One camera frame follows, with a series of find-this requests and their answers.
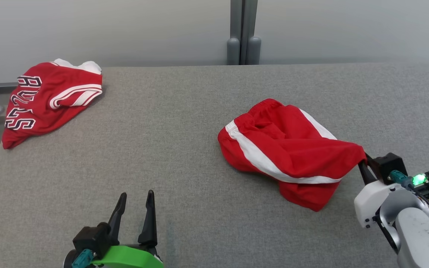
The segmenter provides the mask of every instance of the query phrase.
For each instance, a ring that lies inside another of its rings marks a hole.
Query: jersey
[[[73,66],[57,59],[31,67],[17,78],[7,105],[4,149],[58,129],[102,94],[101,68],[93,61]]]

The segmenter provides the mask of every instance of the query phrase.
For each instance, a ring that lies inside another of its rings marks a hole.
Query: clothing
[[[279,192],[319,211],[360,161],[361,146],[339,141],[307,112],[277,100],[259,102],[223,128],[218,141],[234,168],[279,182]]]
[[[93,61],[73,66],[57,59],[19,76],[7,105],[2,143],[11,149],[34,135],[58,129],[102,94],[101,68]]]

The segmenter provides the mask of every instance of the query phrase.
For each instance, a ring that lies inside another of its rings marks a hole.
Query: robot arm
[[[400,268],[429,268],[429,171],[408,177],[392,153],[368,156],[359,168],[366,184],[354,200],[360,225],[379,226]]]

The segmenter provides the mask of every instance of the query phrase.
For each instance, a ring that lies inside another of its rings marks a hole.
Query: gray table
[[[120,240],[136,242],[155,191],[166,267],[396,267],[361,229],[357,169],[320,212],[237,172],[216,139],[265,98],[310,113],[373,156],[429,170],[429,64],[104,68],[104,94],[55,132],[0,148],[0,267],[60,267],[83,226],[128,193]]]

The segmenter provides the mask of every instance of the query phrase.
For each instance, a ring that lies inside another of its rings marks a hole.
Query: white wall
[[[226,64],[230,0],[0,0],[0,83],[62,58],[79,65]]]
[[[429,61],[429,0],[258,0],[260,64]]]

